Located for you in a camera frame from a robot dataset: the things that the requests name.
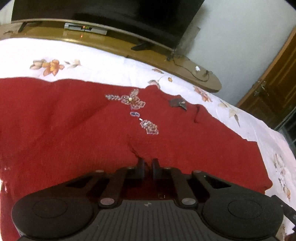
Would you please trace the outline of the silver set-top box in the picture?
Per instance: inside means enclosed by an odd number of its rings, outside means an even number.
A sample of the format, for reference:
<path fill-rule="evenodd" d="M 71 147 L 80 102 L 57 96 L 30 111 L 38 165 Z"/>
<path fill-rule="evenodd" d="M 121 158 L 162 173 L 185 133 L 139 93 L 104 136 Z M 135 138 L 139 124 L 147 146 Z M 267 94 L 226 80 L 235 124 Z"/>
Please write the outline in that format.
<path fill-rule="evenodd" d="M 66 30 L 73 30 L 73 31 L 80 31 L 80 32 L 87 32 L 87 33 L 94 33 L 100 35 L 106 35 L 107 30 L 100 27 L 92 27 L 83 24 L 75 24 L 75 23 L 65 23 L 64 29 Z"/>

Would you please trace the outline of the red embroidered sweater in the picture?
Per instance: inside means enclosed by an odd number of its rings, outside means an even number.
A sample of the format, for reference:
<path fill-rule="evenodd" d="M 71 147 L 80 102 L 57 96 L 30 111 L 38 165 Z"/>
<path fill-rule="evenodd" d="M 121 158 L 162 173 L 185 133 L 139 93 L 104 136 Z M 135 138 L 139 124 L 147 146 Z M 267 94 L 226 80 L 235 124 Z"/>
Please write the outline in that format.
<path fill-rule="evenodd" d="M 172 107 L 155 86 L 132 104 L 108 100 L 132 87 L 63 79 L 1 80 L 1 237 L 17 240 L 11 209 L 22 197 L 102 169 L 158 159 L 264 193 L 272 186 L 256 142 L 241 138 L 200 104 Z"/>

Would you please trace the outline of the wooden tv stand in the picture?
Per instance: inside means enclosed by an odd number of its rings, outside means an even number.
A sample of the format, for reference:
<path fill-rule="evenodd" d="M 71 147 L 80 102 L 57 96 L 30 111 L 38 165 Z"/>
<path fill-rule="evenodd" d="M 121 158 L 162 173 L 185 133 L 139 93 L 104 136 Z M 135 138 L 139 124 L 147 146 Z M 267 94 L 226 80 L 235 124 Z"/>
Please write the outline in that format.
<path fill-rule="evenodd" d="M 66 30 L 62 21 L 25 20 L 2 25 L 1 39 L 7 38 L 57 40 L 93 47 L 152 65 L 208 92 L 216 93 L 222 88 L 215 74 L 188 57 L 177 54 L 161 44 L 123 31 L 108 29 L 106 35 L 100 35 Z"/>

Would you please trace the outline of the black curved television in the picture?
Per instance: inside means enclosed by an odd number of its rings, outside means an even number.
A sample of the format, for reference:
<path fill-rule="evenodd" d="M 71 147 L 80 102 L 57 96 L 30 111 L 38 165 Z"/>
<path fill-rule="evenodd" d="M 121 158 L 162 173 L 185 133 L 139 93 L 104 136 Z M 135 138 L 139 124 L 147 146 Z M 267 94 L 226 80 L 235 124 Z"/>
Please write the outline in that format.
<path fill-rule="evenodd" d="M 175 49 L 202 4 L 203 1 L 15 1 L 11 19 L 99 24 Z"/>

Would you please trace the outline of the brown wooden door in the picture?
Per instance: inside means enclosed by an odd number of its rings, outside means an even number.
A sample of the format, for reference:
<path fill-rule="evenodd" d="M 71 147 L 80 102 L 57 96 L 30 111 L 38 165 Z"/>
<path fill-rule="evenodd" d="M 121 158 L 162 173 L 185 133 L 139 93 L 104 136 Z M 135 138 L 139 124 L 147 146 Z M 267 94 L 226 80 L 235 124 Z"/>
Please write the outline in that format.
<path fill-rule="evenodd" d="M 236 104 L 239 109 L 277 128 L 295 109 L 295 28 L 283 47 L 255 82 L 247 94 Z M 254 96 L 255 89 L 265 81 L 266 92 Z"/>

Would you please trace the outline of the brass door latch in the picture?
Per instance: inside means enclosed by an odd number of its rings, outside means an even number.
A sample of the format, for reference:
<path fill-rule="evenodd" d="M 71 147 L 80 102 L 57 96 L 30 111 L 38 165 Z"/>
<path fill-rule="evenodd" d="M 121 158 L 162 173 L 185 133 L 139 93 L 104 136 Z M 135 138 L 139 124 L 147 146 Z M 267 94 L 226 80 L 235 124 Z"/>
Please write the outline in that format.
<path fill-rule="evenodd" d="M 255 89 L 253 95 L 257 96 L 259 95 L 261 92 L 266 92 L 266 88 L 265 88 L 266 82 L 263 81 L 260 83 L 260 85 Z"/>

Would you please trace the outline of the white floral bed sheet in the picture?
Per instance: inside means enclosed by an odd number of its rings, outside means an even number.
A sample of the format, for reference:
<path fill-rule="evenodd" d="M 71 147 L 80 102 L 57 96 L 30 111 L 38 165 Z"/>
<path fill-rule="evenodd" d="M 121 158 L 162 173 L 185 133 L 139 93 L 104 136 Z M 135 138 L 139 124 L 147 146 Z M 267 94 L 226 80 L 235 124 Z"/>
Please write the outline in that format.
<path fill-rule="evenodd" d="M 128 105 L 137 100 L 130 113 L 136 118 L 144 106 L 137 99 L 137 91 L 148 86 L 173 96 L 169 102 L 172 107 L 186 109 L 189 103 L 200 104 L 241 138 L 257 143 L 272 181 L 264 193 L 278 195 L 295 206 L 295 158 L 284 137 L 263 121 L 159 68 L 82 45 L 15 38 L 1 41 L 1 80 L 4 78 L 35 78 L 46 82 L 72 79 L 132 87 L 128 95 L 108 94 L 106 98 Z"/>

